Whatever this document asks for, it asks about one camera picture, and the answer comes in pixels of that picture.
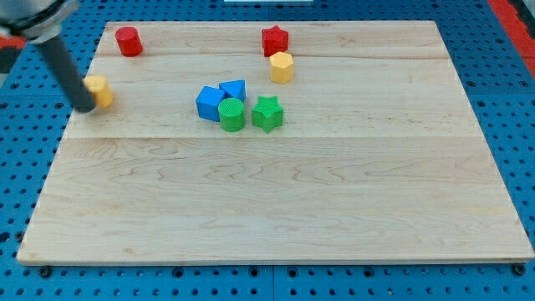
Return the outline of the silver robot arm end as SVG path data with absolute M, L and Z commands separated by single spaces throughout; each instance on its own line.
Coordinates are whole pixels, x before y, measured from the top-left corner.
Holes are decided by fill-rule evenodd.
M 58 37 L 79 0 L 1 0 L 1 35 L 40 44 Z

